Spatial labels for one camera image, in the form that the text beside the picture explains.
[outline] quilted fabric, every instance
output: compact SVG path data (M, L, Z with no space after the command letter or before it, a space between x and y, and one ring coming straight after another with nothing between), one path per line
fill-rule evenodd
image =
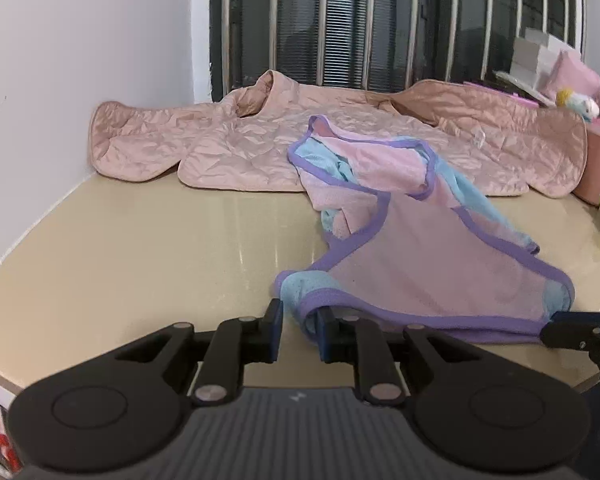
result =
M142 182L178 164L192 187L302 191L288 146L311 115L375 137L426 140L485 194L528 186L563 196L580 180L586 129L566 109L535 110L477 88L426 80L397 94L299 84L265 72L216 104L146 110L101 104L90 159L101 174Z

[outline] silver screw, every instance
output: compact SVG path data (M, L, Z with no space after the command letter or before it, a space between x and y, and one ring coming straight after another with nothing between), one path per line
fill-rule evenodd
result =
M195 396L203 402L215 402L226 397L226 389L219 384L206 384L196 390Z
M369 393L378 400L395 400L402 394L402 390L391 383L374 384Z

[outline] black circular cover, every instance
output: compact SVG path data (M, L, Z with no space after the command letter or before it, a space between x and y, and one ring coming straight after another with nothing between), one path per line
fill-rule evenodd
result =
M64 472L110 470L164 446L184 410L145 364L84 364L25 389L10 407L10 435L26 462Z
M584 400L566 384L480 361L454 364L418 396L414 418L451 460L494 473L533 472L573 458L589 431Z

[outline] gray ridged panel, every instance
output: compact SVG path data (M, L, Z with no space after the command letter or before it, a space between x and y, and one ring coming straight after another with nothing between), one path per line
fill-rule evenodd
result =
M16 480L506 480L436 455L391 408L350 388L246 388L235 402L195 411L180 435L145 462L70 475L26 467ZM579 480L567 468L525 480Z

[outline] garment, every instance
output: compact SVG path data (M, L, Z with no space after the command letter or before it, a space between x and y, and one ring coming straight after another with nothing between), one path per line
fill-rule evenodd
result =
M346 160L357 182L305 158L318 152L302 150L307 141ZM276 279L307 335L314 311L329 305L385 330L421 322L470 341L529 341L573 303L568 276L533 256L537 246L423 141L369 139L314 116L288 156L314 208L337 211L329 251Z

